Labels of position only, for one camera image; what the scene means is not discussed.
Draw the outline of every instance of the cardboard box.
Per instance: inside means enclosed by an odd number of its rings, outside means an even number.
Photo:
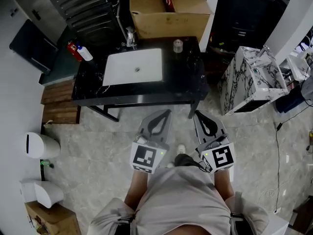
[[[54,204],[50,209],[37,201],[25,203],[27,213],[32,220],[42,224],[38,234],[45,235],[80,235],[76,214],[71,210]]]
[[[162,0],[130,0],[130,11],[140,39],[196,36],[201,40],[212,12],[206,0],[172,0],[175,13]]]

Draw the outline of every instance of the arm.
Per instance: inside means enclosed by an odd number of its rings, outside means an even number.
[[[145,172],[134,170],[131,186],[127,192],[124,203],[134,211],[147,191],[148,174]]]
[[[230,183],[228,170],[223,170],[214,174],[214,186],[224,201],[235,195]]]

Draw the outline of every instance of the white wall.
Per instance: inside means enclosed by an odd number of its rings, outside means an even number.
[[[296,48],[313,26],[313,0],[290,0],[276,28],[266,41],[278,64]]]
[[[209,5],[210,10],[212,11],[212,15],[210,15],[209,21],[206,24],[204,33],[202,35],[201,41],[199,43],[200,51],[205,52],[207,43],[209,41],[210,33],[211,33],[211,28],[213,25],[214,21],[214,15],[216,11],[216,5],[217,5],[218,0],[206,0],[207,4]]]
[[[39,160],[23,154],[23,134],[40,131],[43,87],[40,71],[9,49],[26,20],[18,12],[10,17],[13,0],[0,0],[0,230],[4,235],[33,235],[19,180],[40,179]]]

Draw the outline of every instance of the black marble countertop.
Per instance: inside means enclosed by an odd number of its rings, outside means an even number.
[[[176,39],[183,41],[183,52],[179,54],[173,51],[173,42]],[[108,57],[103,55],[96,68],[85,61],[81,63],[72,100],[81,106],[90,106],[132,103],[134,98],[129,99],[131,97],[128,96],[134,95],[150,96],[150,99],[145,97],[146,102],[162,101],[162,97],[166,96],[168,96],[166,101],[170,101],[170,98],[173,101],[183,99],[188,101],[194,97],[200,100],[205,98],[209,87],[196,37],[145,39],[137,44],[137,50],[149,48],[162,49],[163,81],[102,86]]]

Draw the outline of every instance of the sink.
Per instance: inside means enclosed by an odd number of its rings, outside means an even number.
[[[162,81],[162,51],[143,49],[108,56],[103,86]]]
[[[218,83],[224,115],[252,113],[288,94],[275,59],[259,51],[239,47]]]

